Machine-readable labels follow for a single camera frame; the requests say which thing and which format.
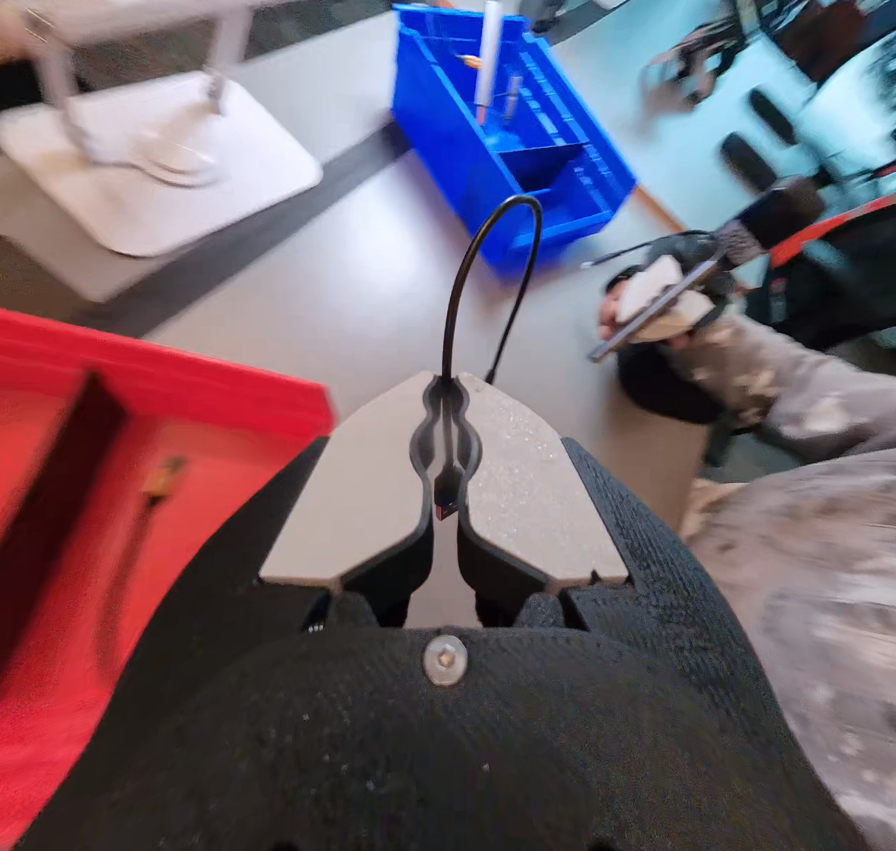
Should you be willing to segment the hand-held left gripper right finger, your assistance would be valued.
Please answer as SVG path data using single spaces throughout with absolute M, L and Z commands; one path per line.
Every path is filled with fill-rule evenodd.
M 536 594 L 628 582 L 617 543 L 558 432 L 470 373 L 454 386 L 458 565 L 481 621 L 514 621 Z

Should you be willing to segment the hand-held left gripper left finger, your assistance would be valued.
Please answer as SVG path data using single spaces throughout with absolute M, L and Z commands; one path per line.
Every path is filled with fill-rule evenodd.
M 259 577 L 358 594 L 378 621 L 404 621 L 434 557 L 439 378 L 420 372 L 365 404 L 326 439 Z

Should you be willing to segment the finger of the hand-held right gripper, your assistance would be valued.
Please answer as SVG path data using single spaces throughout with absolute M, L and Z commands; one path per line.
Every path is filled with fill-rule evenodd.
M 683 335 L 710 316 L 715 309 L 716 304 L 704 293 L 694 289 L 686 290 L 633 334 L 630 343 L 653 343 Z
M 627 326 L 669 289 L 677 287 L 684 280 L 684 276 L 682 267 L 674 256 L 659 256 L 636 273 L 630 278 L 619 301 L 619 326 Z

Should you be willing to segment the red plastic bin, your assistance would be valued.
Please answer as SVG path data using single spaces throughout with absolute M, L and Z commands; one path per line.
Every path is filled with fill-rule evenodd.
M 2 310 L 2 849 L 80 758 L 151 617 L 334 415 L 324 386 Z

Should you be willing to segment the blue plastic bin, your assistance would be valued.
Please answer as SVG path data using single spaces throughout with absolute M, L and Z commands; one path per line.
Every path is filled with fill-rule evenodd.
M 506 16 L 494 100 L 476 122 L 476 71 L 455 54 L 478 54 L 483 14 L 395 5 L 392 115 L 448 206 L 470 234 L 504 200 L 536 198 L 543 211 L 537 269 L 554 266 L 577 240 L 615 217 L 637 180 L 551 47 L 522 16 Z M 513 118 L 503 118 L 511 75 L 522 84 Z

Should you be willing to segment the person's right forearm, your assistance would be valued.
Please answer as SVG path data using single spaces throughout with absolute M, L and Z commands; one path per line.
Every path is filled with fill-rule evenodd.
M 895 379 L 815 352 L 740 315 L 670 353 L 678 373 L 741 426 L 808 463 L 894 450 Z

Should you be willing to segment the white USB hub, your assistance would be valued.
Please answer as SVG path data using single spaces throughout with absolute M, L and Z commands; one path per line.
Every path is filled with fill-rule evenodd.
M 474 95 L 476 122 L 480 127 L 485 126 L 488 112 L 494 100 L 503 21 L 503 3 L 500 0 L 488 0 L 483 13 Z

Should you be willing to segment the person's right hand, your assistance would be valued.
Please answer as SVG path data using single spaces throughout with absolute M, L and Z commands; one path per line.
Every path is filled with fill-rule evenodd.
M 630 279 L 618 278 L 609 283 L 605 290 L 598 311 L 599 340 L 607 341 L 618 330 L 619 301 Z

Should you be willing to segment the black backpack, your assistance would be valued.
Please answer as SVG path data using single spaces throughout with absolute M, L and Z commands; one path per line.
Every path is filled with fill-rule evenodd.
M 827 351 L 895 326 L 895 195 L 818 221 L 770 248 L 745 315 Z

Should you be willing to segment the person's leg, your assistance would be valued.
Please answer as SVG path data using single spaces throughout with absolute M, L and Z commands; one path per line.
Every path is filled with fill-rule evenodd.
M 806 758 L 895 847 L 894 450 L 692 484 L 680 536 L 752 643 Z

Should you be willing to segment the white tabletop stand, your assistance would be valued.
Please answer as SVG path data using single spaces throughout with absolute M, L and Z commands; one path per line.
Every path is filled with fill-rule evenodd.
M 2 115 L 2 154 L 101 247 L 153 259 L 319 184 L 322 168 L 230 72 L 253 14 L 305 0 L 2 0 L 2 61 L 41 101 Z M 73 53 L 211 21 L 201 70 L 82 95 Z

